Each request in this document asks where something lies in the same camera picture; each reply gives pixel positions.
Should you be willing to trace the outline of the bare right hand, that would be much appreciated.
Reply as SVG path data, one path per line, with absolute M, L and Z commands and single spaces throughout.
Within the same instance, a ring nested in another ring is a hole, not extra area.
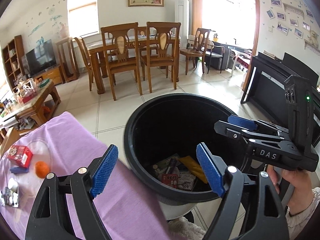
M 290 215 L 295 216 L 306 210 L 311 205 L 314 198 L 309 173 L 300 170 L 282 170 L 281 177 L 295 188 L 287 204 Z

